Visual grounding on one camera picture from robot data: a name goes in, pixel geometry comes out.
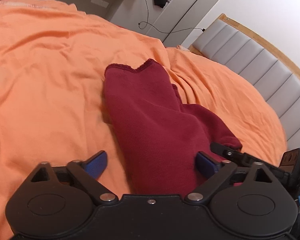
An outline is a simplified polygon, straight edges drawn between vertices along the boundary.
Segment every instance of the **blue gripper pad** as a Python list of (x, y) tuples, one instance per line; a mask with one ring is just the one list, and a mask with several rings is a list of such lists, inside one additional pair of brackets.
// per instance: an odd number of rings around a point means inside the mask
[(91, 177), (97, 179), (106, 169), (108, 164), (108, 156), (105, 151), (100, 151), (83, 163), (84, 171)]
[(202, 176), (204, 176), (206, 179), (209, 179), (219, 171), (218, 163), (214, 163), (208, 157), (204, 156), (201, 152), (198, 152), (197, 156), (195, 157), (195, 166), (202, 174)]

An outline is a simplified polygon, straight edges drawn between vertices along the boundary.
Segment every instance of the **red sweater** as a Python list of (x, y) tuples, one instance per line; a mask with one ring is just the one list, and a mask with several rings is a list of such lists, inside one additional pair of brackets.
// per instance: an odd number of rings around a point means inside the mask
[(217, 142), (242, 147), (224, 122), (196, 104), (182, 104), (176, 85), (153, 59), (138, 69), (111, 64), (105, 72), (105, 96), (126, 171), (138, 194), (185, 195), (204, 179), (194, 160)]

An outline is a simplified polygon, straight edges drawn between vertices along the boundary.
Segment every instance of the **gray padded headboard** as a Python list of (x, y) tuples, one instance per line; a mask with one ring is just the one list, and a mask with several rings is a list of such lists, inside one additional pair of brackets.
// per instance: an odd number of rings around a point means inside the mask
[(205, 57), (249, 81), (276, 111), (288, 150), (300, 147), (300, 80), (268, 50), (217, 19), (193, 43)]

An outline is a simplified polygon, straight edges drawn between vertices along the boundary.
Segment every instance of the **wooden headboard frame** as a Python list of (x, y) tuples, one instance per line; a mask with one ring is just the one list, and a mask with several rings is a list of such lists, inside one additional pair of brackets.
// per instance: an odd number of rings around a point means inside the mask
[[(221, 14), (217, 19), (229, 24), (230, 26), (234, 27), (238, 31), (242, 32), (243, 34), (247, 35), (249, 38), (253, 39), (257, 43), (259, 43), (263, 48), (268, 50), (271, 54), (273, 54), (278, 60), (280, 60), (290, 71), (295, 74), (300, 80), (300, 68), (296, 64), (294, 64), (286, 55), (284, 55), (280, 50), (278, 50), (275, 46), (271, 43), (266, 41), (264, 38), (253, 32), (252, 30), (248, 29), (247, 27), (241, 25), (240, 23), (234, 21), (227, 17), (224, 13)], [(197, 50), (193, 45), (189, 47), (189, 50), (197, 55), (203, 56), (204, 55)]]

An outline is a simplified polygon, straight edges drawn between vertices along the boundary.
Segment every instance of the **power cord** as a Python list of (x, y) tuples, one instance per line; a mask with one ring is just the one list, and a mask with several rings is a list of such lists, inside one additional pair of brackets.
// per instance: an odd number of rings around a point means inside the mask
[[(182, 29), (182, 30), (179, 30), (179, 31), (170, 31), (170, 32), (168, 32), (168, 33), (166, 33), (166, 32), (162, 32), (162, 31), (159, 31), (155, 26), (153, 26), (151, 23), (149, 23), (149, 7), (148, 7), (148, 3), (147, 3), (147, 0), (145, 0), (146, 1), (146, 6), (147, 6), (147, 21), (145, 22), (145, 21), (141, 21), (141, 22), (139, 22), (138, 23), (138, 25), (139, 25), (139, 29), (140, 30), (144, 30), (147, 26), (148, 26), (148, 24), (149, 25), (151, 25), (153, 28), (155, 28), (158, 32), (160, 32), (160, 33), (164, 33), (164, 34), (168, 34), (168, 35), (170, 35), (171, 33), (177, 33), (177, 32), (182, 32), (182, 31), (186, 31), (186, 30), (193, 30), (193, 29), (198, 29), (198, 30), (202, 30), (203, 32), (205, 31), (205, 29), (201, 29), (201, 28), (187, 28), (187, 29)], [(143, 28), (141, 28), (140, 27), (140, 24), (141, 23), (145, 23), (146, 25), (143, 27)]]

